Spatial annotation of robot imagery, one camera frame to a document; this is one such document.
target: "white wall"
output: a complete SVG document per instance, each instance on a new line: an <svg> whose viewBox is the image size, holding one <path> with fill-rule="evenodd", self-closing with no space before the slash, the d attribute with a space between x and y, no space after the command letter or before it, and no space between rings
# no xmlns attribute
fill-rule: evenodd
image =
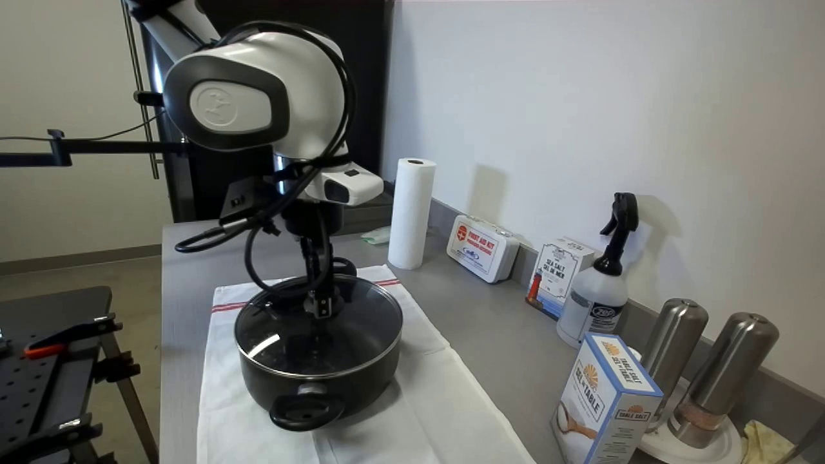
<svg viewBox="0 0 825 464"><path fill-rule="evenodd" d="M0 42L0 135L97 136L138 120L116 0L5 0ZM0 142L10 150L47 145ZM169 207L147 158L74 162L0 171L0 262L160 243Z"/></svg>
<svg viewBox="0 0 825 464"><path fill-rule="evenodd" d="M768 367L825 395L825 3L432 3L395 10L384 176L526 236L652 226L629 292L781 327Z"/></svg>

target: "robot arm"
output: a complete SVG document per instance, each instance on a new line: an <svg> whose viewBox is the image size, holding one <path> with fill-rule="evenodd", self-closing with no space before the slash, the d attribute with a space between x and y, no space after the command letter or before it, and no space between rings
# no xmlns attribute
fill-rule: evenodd
<svg viewBox="0 0 825 464"><path fill-rule="evenodd" d="M196 0L125 6L175 60L161 101L186 138L219 153L268 145L279 168L304 173L325 162L300 202L358 207L380 193L380 178L346 158L349 101L334 42L293 25L219 39Z"/></svg>

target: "cardboard box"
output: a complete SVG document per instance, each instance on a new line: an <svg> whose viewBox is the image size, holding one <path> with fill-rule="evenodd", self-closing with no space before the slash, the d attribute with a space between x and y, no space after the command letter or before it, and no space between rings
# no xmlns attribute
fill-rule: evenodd
<svg viewBox="0 0 825 464"><path fill-rule="evenodd" d="M615 334L585 334L551 428L567 464L624 464L663 400Z"/></svg>
<svg viewBox="0 0 825 464"><path fill-rule="evenodd" d="M445 254L459 260L481 281L494 283L511 279L517 254L517 236L459 214L445 243Z"/></svg>
<svg viewBox="0 0 825 464"><path fill-rule="evenodd" d="M547 243L536 258L526 302L558 320L571 275L589 267L594 258L592 248L569 236Z"/></svg>

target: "metal cylinder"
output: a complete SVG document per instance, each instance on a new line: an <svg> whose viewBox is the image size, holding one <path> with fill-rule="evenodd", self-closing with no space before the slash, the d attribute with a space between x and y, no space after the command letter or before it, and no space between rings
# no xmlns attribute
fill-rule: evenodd
<svg viewBox="0 0 825 464"><path fill-rule="evenodd" d="M654 327L652 337L642 351L642 367L650 372L654 383L663 390L663 407L672 395L682 368L691 360L691 352L707 324L707 309L691 300L667 300Z"/></svg>
<svg viewBox="0 0 825 464"><path fill-rule="evenodd" d="M692 449L709 445L776 337L770 320L750 311L731 315L685 403L669 418L669 430Z"/></svg>

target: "spray bottle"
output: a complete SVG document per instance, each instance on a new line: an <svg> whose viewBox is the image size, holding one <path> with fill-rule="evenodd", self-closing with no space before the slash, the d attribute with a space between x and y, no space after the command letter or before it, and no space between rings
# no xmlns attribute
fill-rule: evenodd
<svg viewBox="0 0 825 464"><path fill-rule="evenodd" d="M614 332L625 307L625 288L620 281L620 252L629 233L640 226L640 209L633 193L615 193L611 222L600 235L611 235L607 248L592 267L578 272L569 283L563 315L556 324L558 337L569 345L583 343L585 332Z"/></svg>

